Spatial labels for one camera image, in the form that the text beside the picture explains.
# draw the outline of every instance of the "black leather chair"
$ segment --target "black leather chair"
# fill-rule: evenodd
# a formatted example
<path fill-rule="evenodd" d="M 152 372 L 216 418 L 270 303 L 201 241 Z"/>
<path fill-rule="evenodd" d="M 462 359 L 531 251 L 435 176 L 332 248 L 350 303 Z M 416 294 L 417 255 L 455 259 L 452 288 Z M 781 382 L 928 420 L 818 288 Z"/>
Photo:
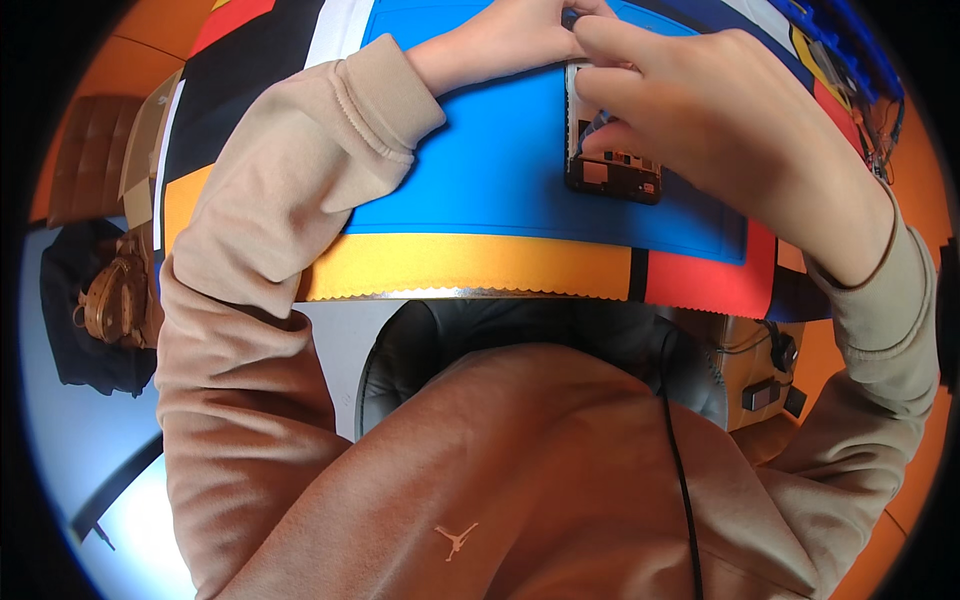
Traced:
<path fill-rule="evenodd" d="M 727 391 L 709 350 L 653 306 L 590 299 L 411 300 L 383 326 L 361 373 L 356 438 L 465 354 L 533 342 L 596 356 L 727 428 Z"/>

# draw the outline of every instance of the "jumpman logo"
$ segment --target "jumpman logo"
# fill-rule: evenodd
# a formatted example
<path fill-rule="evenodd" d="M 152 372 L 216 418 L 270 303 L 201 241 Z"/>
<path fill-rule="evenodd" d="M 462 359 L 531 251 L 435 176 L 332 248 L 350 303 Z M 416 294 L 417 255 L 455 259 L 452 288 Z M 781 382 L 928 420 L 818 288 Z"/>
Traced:
<path fill-rule="evenodd" d="M 476 527 L 479 524 L 480 523 L 473 523 L 467 528 L 467 530 L 464 533 L 460 534 L 459 536 L 454 536 L 453 534 L 446 531 L 440 525 L 437 525 L 436 527 L 433 528 L 435 532 L 443 535 L 445 538 L 453 542 L 453 549 L 450 550 L 450 556 L 446 557 L 446 561 L 444 561 L 445 563 L 449 563 L 450 561 L 453 560 L 454 552 L 460 552 L 460 548 L 463 548 L 464 542 L 467 541 L 468 534 L 473 530 L 474 527 Z"/>

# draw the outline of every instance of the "opened phone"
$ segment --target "opened phone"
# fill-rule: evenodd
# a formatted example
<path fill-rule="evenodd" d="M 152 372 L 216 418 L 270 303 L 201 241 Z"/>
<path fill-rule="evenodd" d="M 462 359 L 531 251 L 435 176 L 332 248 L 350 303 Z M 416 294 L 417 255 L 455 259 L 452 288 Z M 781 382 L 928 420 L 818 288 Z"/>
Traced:
<path fill-rule="evenodd" d="M 643 156 L 612 150 L 598 154 L 580 152 L 580 138 L 597 114 L 577 96 L 577 71 L 592 67 L 585 60 L 566 64 L 566 167 L 564 182 L 578 192 L 599 194 L 630 202 L 656 204 L 660 201 L 660 165 Z"/>

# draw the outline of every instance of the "white stripe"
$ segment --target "white stripe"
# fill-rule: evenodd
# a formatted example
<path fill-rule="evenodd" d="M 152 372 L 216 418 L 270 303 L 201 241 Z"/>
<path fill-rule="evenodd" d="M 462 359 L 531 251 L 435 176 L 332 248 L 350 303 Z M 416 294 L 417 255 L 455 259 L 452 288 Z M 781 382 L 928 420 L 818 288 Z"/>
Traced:
<path fill-rule="evenodd" d="M 790 21 L 767 0 L 723 0 L 727 6 L 753 21 L 760 29 L 770 34 L 786 51 L 797 56 L 790 39 Z"/>
<path fill-rule="evenodd" d="M 173 128 L 174 115 L 177 114 L 177 105 L 180 104 L 180 94 L 186 79 L 181 79 L 174 90 L 173 100 L 170 101 L 170 113 L 167 122 L 163 124 L 163 139 L 160 141 L 160 158 L 156 164 L 156 188 L 154 188 L 154 250 L 160 250 L 160 199 L 163 197 L 163 171 L 167 162 L 167 148 L 170 146 L 170 130 Z"/>
<path fill-rule="evenodd" d="M 317 15 L 304 69 L 345 59 L 360 49 L 373 0 L 326 0 Z"/>

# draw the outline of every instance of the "black bag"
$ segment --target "black bag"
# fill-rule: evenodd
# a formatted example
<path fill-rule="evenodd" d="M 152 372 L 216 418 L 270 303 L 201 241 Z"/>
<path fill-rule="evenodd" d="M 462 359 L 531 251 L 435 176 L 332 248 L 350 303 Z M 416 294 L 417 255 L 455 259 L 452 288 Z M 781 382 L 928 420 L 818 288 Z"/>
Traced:
<path fill-rule="evenodd" d="M 137 397 L 156 370 L 156 350 L 106 344 L 77 327 L 73 317 L 77 296 L 109 263 L 98 249 L 121 235 L 103 219 L 64 226 L 40 258 L 40 303 L 61 383 Z"/>

